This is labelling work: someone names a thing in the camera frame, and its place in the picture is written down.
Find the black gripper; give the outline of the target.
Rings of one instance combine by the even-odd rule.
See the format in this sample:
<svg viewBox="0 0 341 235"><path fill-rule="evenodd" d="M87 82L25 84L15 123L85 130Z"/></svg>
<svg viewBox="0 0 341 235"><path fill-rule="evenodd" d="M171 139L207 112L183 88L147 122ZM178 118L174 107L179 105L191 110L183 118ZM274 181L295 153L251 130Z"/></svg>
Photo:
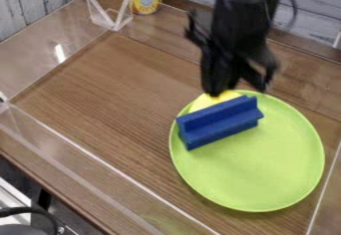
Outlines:
<svg viewBox="0 0 341 235"><path fill-rule="evenodd" d="M184 36L200 50L200 86L211 97L234 89L239 77L266 92L278 69L266 45L271 19L267 0L215 0L211 11L187 13ZM265 74L249 62L261 66Z"/></svg>

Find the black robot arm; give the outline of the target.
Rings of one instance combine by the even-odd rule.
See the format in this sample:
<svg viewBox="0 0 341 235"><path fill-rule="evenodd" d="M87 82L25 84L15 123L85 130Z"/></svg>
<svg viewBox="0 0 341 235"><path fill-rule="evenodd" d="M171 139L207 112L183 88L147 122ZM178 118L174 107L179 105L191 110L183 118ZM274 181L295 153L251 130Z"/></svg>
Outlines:
<svg viewBox="0 0 341 235"><path fill-rule="evenodd" d="M266 44L278 0L214 0L187 13L186 38L200 49L200 87L212 97L247 81L265 92L279 67Z"/></svg>

